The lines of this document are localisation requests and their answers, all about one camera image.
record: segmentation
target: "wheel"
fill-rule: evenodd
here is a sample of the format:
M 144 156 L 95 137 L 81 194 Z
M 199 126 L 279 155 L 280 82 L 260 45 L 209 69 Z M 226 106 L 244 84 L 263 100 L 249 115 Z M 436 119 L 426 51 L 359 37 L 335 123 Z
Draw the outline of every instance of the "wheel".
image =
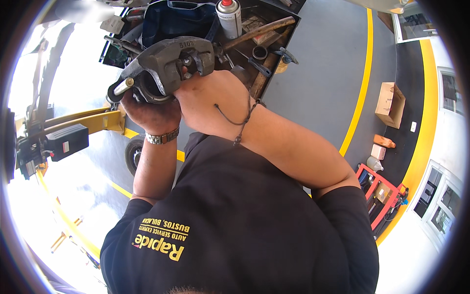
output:
M 141 159 L 142 147 L 144 146 L 145 135 L 138 134 L 132 137 L 132 139 L 127 143 L 124 151 L 125 165 L 127 169 L 134 176 L 139 160 Z

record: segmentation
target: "würth spray can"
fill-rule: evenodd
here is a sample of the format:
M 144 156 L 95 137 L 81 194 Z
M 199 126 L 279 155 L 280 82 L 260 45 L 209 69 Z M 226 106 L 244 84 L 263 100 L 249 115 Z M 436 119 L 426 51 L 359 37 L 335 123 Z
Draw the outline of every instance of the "würth spray can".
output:
M 240 37 L 242 35 L 240 4 L 236 0 L 221 0 L 217 3 L 216 10 L 225 36 L 229 39 Z

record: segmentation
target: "black t-shirt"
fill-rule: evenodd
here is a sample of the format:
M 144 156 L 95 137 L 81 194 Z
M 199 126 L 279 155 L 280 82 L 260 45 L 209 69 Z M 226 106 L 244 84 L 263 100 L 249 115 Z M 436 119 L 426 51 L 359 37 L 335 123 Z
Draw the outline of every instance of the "black t-shirt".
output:
M 262 156 L 214 136 L 165 200 L 129 201 L 101 267 L 113 294 L 374 293 L 379 269 L 360 189 L 315 202 Z

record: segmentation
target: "metal watch band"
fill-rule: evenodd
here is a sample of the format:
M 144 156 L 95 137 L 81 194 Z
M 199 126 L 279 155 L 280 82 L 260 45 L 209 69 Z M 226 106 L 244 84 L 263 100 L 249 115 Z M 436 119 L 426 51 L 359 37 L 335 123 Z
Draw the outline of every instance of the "metal watch band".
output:
M 160 136 L 154 136 L 154 135 L 151 135 L 151 134 L 145 132 L 145 137 L 147 138 L 147 141 L 149 143 L 161 145 L 161 144 L 166 144 L 166 143 L 170 142 L 171 140 L 176 139 L 176 137 L 178 137 L 179 133 L 180 133 L 180 127 L 177 127 L 175 130 L 173 130 L 169 133 L 160 135 Z

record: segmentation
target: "black control box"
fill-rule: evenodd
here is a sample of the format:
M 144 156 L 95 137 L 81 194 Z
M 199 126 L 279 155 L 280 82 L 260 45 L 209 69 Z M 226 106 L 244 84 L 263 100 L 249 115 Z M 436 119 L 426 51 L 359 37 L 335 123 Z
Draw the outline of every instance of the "black control box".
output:
M 88 147 L 88 128 L 76 124 L 46 135 L 52 161 L 59 161 Z

